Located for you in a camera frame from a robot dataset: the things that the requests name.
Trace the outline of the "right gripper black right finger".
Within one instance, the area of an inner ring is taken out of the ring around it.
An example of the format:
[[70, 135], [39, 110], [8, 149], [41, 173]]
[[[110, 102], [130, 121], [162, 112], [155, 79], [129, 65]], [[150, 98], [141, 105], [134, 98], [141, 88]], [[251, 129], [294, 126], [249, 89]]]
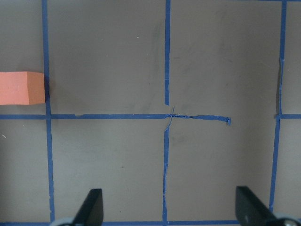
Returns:
[[235, 215], [239, 223], [297, 223], [298, 220], [273, 214], [247, 186], [237, 186]]

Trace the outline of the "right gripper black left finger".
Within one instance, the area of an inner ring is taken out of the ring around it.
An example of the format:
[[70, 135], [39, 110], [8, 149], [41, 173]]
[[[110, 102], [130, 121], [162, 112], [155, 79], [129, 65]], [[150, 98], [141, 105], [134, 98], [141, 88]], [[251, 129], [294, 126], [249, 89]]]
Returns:
[[73, 218], [61, 218], [54, 223], [102, 223], [104, 219], [102, 189], [91, 189]]

